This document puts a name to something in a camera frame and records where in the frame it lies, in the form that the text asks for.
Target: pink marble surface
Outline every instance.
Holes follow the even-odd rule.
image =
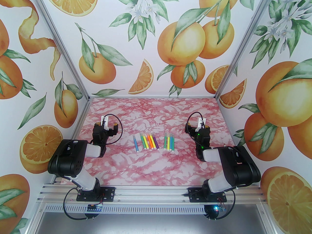
[[[222,170],[218,162],[201,162],[196,158],[195,143],[184,133],[188,116],[199,111],[211,128],[211,147],[233,145],[230,132],[214,98],[96,98],[92,101],[79,139],[92,139],[94,123],[101,116],[117,115],[124,133],[119,142],[108,145],[103,158],[86,157],[85,169],[103,185],[202,185]],[[199,115],[190,123],[197,125]],[[117,122],[112,116],[109,127]],[[133,134],[155,134],[160,147],[164,147],[164,133],[175,135],[175,151],[142,150],[136,152]],[[110,137],[109,142],[119,137]],[[63,180],[61,184],[70,184]]]

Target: purple marker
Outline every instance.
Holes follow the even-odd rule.
[[[153,136],[153,140],[155,142],[155,146],[156,146],[157,150],[159,150],[159,146],[158,146],[157,140],[155,138],[155,135],[152,135],[152,136]]]

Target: wall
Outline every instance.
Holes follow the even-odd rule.
[[[0,232],[23,233],[42,185],[51,181],[48,161],[71,137],[86,100],[33,3],[0,0],[0,14]],[[58,86],[61,77],[67,87]]]
[[[208,75],[231,62],[259,1],[43,0],[88,93],[119,97],[212,96]]]
[[[261,188],[284,233],[312,230],[311,2],[270,2],[219,99],[235,143],[263,174]]]

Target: yellow marker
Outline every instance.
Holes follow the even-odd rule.
[[[156,149],[156,145],[155,145],[155,141],[153,139],[153,136],[150,134],[149,137],[151,138],[152,144],[153,144],[153,148]]]
[[[170,137],[167,135],[167,150],[170,150]]]
[[[146,145],[146,149],[149,149],[145,135],[143,135],[143,139],[144,139],[144,142],[145,142],[145,145]]]

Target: marker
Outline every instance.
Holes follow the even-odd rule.
[[[167,148],[167,136],[165,134],[165,137],[164,137],[164,149],[166,149],[166,148]]]
[[[136,151],[138,152],[138,146],[137,146],[137,142],[136,142],[136,137],[135,136],[133,136],[133,141],[134,141],[135,146],[136,146]]]
[[[170,150],[170,137],[167,135],[167,150]]]
[[[141,141],[142,141],[143,148],[146,149],[146,145],[145,145],[145,142],[144,142],[144,139],[143,139],[142,134],[140,134],[140,137],[141,137]]]
[[[172,135],[170,135],[170,150],[172,151]]]
[[[172,135],[172,150],[175,150],[175,136]]]
[[[145,145],[146,145],[146,149],[149,149],[148,144],[147,144],[147,140],[146,140],[146,137],[145,137],[145,134],[142,134],[142,135],[143,135],[143,139],[144,139],[144,142],[145,142]]]
[[[153,139],[152,134],[149,134],[149,137],[151,138],[151,141],[152,141],[152,144],[153,144],[153,148],[156,149],[155,141]]]
[[[155,138],[155,135],[152,135],[152,136],[153,136],[153,139],[154,139],[156,148],[157,148],[157,150],[159,150],[159,145],[158,145],[158,143],[157,143],[157,140],[156,140],[156,138]]]
[[[152,143],[152,141],[151,141],[151,137],[149,137],[148,134],[147,134],[147,139],[148,139],[148,141],[149,141],[149,144],[150,144],[150,146],[151,146],[151,149],[154,149],[153,143]]]

